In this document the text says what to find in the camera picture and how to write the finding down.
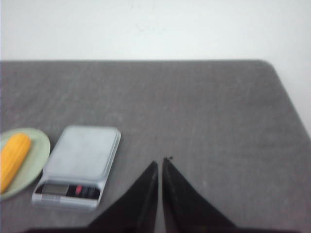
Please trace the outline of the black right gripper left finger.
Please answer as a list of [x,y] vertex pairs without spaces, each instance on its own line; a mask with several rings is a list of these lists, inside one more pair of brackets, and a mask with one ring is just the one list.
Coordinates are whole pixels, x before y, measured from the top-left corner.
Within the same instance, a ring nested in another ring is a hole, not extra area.
[[158,165],[151,162],[133,185],[88,225],[93,233],[153,233],[158,204]]

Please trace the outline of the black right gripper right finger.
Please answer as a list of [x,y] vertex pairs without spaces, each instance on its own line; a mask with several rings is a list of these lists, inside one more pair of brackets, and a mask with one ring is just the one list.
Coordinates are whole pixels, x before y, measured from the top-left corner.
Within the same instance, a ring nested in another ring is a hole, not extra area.
[[163,160],[162,165],[162,196],[181,233],[237,230],[237,226],[204,199],[168,158]]

